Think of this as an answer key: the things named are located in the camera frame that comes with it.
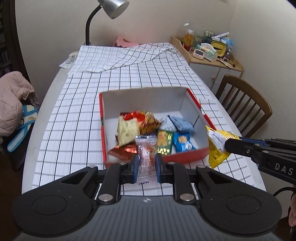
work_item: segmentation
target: pink cloth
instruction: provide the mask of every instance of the pink cloth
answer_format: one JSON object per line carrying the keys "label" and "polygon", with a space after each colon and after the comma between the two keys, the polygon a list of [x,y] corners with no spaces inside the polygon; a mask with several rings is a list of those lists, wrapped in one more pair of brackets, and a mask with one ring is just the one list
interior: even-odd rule
{"label": "pink cloth", "polygon": [[114,47],[121,47],[121,48],[129,48],[129,47],[133,47],[133,46],[139,46],[139,44],[131,43],[131,42],[127,41],[126,39],[124,39],[122,36],[119,36],[113,46]]}
{"label": "pink cloth", "polygon": [[291,199],[291,211],[289,214],[289,225],[291,227],[296,226],[296,194],[294,194]]}
{"label": "pink cloth", "polygon": [[21,99],[27,99],[33,86],[21,72],[13,71],[0,78],[0,136],[9,136],[22,116]]}

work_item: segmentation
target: white cabinet door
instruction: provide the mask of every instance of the white cabinet door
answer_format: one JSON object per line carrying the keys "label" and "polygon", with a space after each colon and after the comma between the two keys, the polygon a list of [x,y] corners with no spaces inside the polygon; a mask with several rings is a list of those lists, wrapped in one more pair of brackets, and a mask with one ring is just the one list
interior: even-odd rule
{"label": "white cabinet door", "polygon": [[[213,88],[211,89],[211,91],[214,93],[214,95],[217,93],[217,90],[218,90],[218,88],[220,86],[220,83],[221,83],[221,81],[223,79],[223,76],[226,75],[226,74],[231,74],[231,75],[239,77],[241,72],[231,70],[231,69],[223,69],[223,68],[221,68],[220,72],[219,72],[219,74],[218,74],[218,76],[216,78],[216,81],[215,81],[215,83],[213,85]],[[230,88],[231,88],[231,85],[227,84],[225,89],[223,90],[222,95],[226,95]]]}
{"label": "white cabinet door", "polygon": [[219,67],[193,63],[191,63],[189,66],[209,88],[212,87],[212,84],[218,74]]}

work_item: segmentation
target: cardboard box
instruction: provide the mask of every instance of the cardboard box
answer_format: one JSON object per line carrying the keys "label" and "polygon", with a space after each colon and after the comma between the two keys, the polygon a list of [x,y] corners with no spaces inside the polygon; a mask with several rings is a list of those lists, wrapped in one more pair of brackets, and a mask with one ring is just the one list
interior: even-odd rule
{"label": "cardboard box", "polygon": [[190,142],[196,148],[193,151],[163,156],[165,162],[175,161],[186,164],[205,158],[209,154],[207,130],[205,125],[213,127],[210,119],[203,116],[200,104],[193,93],[185,87],[152,87],[106,91],[99,94],[100,115],[102,122],[102,150],[106,167],[119,162],[108,155],[108,150],[117,145],[118,117],[121,112],[147,110],[157,119],[167,115],[179,116],[189,121],[194,127]]}

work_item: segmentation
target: silver screw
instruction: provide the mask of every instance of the silver screw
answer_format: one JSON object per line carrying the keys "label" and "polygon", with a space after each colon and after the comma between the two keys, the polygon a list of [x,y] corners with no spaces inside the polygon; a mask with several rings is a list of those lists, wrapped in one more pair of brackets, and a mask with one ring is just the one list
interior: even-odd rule
{"label": "silver screw", "polygon": [[103,201],[103,202],[108,202],[108,201],[111,201],[113,199],[113,196],[111,194],[101,194],[98,197],[98,199]]}
{"label": "silver screw", "polygon": [[188,201],[192,201],[194,199],[194,196],[190,193],[184,193],[180,195],[180,199],[188,202]]}

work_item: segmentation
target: black gooseneck lamp arm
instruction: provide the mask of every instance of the black gooseneck lamp arm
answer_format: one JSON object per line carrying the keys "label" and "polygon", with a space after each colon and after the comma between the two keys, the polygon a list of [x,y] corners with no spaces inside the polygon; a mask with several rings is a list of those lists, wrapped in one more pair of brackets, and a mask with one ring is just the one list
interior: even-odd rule
{"label": "black gooseneck lamp arm", "polygon": [[89,18],[86,21],[86,26],[85,26],[85,45],[90,45],[89,42],[89,27],[91,24],[91,20],[93,17],[96,15],[96,13],[102,8],[101,5],[97,6],[94,11],[90,14]]}

